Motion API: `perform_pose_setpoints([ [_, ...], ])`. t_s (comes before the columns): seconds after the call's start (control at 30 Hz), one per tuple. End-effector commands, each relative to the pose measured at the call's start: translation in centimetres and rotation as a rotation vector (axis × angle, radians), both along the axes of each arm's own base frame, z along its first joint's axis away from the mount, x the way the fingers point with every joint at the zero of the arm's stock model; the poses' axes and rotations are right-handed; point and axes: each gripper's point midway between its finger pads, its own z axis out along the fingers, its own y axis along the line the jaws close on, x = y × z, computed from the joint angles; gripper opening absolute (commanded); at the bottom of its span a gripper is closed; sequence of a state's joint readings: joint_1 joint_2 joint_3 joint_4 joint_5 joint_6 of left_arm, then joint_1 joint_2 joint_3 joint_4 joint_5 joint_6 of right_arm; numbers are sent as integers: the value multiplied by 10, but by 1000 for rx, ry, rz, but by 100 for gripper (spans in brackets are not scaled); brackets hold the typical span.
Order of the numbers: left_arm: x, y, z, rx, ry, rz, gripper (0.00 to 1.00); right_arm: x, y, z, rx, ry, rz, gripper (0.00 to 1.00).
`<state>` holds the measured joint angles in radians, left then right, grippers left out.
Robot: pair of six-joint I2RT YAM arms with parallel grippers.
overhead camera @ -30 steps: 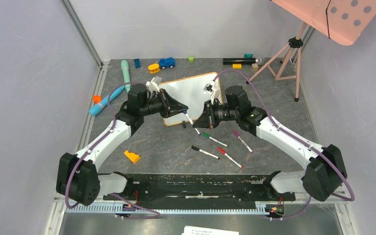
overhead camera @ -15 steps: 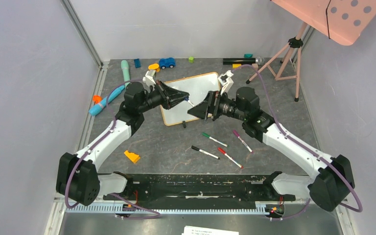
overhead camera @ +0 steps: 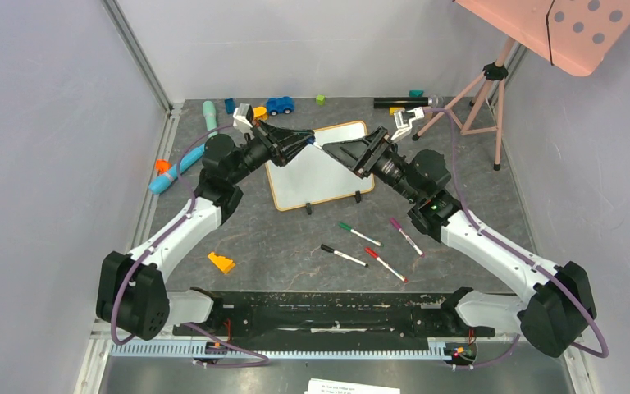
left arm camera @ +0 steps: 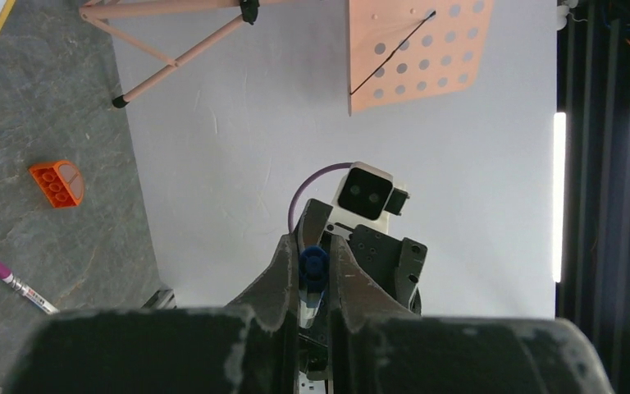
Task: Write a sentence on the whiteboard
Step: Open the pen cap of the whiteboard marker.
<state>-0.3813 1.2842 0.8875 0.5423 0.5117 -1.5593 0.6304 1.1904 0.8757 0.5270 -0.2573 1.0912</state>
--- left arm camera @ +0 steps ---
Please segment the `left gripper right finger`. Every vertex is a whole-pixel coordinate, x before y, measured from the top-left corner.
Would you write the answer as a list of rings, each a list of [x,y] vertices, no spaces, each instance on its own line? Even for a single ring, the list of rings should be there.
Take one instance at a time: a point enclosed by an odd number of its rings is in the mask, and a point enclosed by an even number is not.
[[[329,387],[332,393],[382,393],[381,372],[394,360],[385,324],[418,316],[360,268],[342,236],[331,238],[330,256]]]

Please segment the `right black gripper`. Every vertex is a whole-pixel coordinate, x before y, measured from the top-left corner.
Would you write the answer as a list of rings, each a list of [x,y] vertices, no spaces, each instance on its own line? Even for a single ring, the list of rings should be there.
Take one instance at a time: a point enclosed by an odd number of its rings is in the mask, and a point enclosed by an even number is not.
[[[419,282],[428,248],[413,239],[387,233],[390,215],[371,221],[342,208],[309,199],[295,225],[301,248],[324,245],[326,236],[347,242],[359,267],[391,298],[414,314],[422,312]]]

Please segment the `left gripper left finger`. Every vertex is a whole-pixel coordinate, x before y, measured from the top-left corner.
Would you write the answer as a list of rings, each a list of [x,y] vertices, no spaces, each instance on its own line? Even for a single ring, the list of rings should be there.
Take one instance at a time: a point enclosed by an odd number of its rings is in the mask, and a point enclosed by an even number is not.
[[[298,247],[283,235],[267,268],[230,306],[252,313],[239,393],[296,393],[299,352]]]

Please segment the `blue capped marker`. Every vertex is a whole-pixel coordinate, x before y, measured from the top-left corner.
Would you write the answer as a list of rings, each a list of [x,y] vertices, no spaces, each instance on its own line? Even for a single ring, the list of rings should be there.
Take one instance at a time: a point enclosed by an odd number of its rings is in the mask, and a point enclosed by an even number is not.
[[[299,326],[313,325],[328,286],[330,257],[320,246],[306,247],[298,258]]]

